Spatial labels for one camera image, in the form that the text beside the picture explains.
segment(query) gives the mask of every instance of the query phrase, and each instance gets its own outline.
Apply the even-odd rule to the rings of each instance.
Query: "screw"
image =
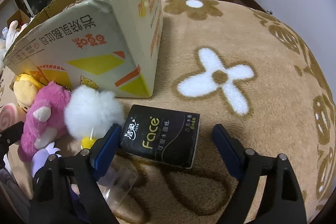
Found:
[[[52,161],[55,160],[57,158],[57,156],[55,154],[51,154],[48,156],[48,160]]]
[[[87,148],[82,149],[82,150],[80,151],[80,154],[81,154],[82,156],[86,156],[88,153],[90,153],[90,150],[87,149]]]
[[[281,160],[287,160],[287,156],[285,154],[279,154],[279,158]]]
[[[255,151],[251,148],[248,148],[248,149],[245,150],[245,153],[252,156],[252,155],[254,155]]]

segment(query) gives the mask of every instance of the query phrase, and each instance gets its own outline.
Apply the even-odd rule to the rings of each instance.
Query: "black tissue package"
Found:
[[[197,113],[133,105],[119,147],[129,154],[191,168],[199,123]]]

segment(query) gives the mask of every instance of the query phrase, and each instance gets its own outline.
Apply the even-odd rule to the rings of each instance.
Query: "blue gripper pad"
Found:
[[[93,167],[93,177],[98,181],[109,168],[118,148],[121,126],[113,124],[105,136],[98,139],[91,148],[90,164]]]
[[[241,170],[245,161],[244,147],[237,139],[231,137],[221,124],[214,126],[212,141],[216,145],[229,174],[240,181],[244,175]]]

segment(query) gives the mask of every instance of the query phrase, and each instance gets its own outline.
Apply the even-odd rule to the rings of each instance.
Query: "pink plush toy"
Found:
[[[70,91],[54,82],[41,88],[27,112],[18,155],[30,162],[34,154],[67,133],[64,108],[70,101]]]

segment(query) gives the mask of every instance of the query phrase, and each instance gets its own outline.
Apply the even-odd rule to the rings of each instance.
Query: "beige carpet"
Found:
[[[288,155],[305,199],[307,218],[321,210],[334,187],[335,105],[304,41],[276,18],[214,0],[162,2],[164,27],[154,94],[132,104],[198,112],[201,126],[194,166],[182,170],[118,152],[114,165],[138,179],[116,212],[121,223],[216,223],[235,190],[211,141],[222,123],[259,154]],[[79,144],[63,137],[63,154]],[[14,174],[32,189],[16,148]],[[256,215],[260,181],[247,220]]]

